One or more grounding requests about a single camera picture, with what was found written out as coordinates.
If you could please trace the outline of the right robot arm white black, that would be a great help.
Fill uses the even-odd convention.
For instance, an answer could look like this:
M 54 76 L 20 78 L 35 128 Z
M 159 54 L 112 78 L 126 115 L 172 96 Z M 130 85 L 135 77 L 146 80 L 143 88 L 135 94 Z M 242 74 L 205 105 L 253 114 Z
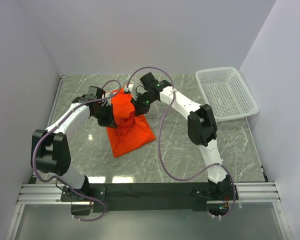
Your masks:
M 140 82 L 143 93 L 138 93 L 138 87 L 131 82 L 123 89 L 131 94 L 136 116 L 147 114 L 155 101 L 165 103 L 181 114 L 187 121 L 188 138 L 198 146 L 206 165 L 200 172 L 207 172 L 209 193 L 213 199 L 223 199 L 234 184 L 218 150 L 218 127 L 210 105 L 192 101 L 176 90 L 172 79 L 158 81 L 151 72 L 142 76 Z

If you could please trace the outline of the orange t shirt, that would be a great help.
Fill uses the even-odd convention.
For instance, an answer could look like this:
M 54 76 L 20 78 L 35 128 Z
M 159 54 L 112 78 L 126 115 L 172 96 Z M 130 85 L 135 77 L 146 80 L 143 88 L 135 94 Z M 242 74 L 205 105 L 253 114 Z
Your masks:
M 107 135 L 115 158 L 130 153 L 156 139 L 146 117 L 136 116 L 131 94 L 121 88 L 111 99 L 116 128 L 107 127 Z

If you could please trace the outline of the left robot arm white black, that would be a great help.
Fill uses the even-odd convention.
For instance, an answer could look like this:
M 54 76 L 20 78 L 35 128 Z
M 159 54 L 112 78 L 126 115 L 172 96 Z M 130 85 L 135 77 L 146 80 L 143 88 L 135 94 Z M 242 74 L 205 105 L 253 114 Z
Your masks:
M 44 130 L 34 131 L 31 142 L 31 167 L 40 181 L 46 181 L 40 173 L 51 174 L 51 180 L 63 183 L 79 198 L 92 200 L 88 177 L 78 172 L 71 164 L 69 138 L 91 117 L 96 118 L 102 127 L 115 127 L 111 99 L 118 93 L 118 90 L 106 92 L 100 87 L 90 86 L 87 94 L 76 97 L 55 123 Z

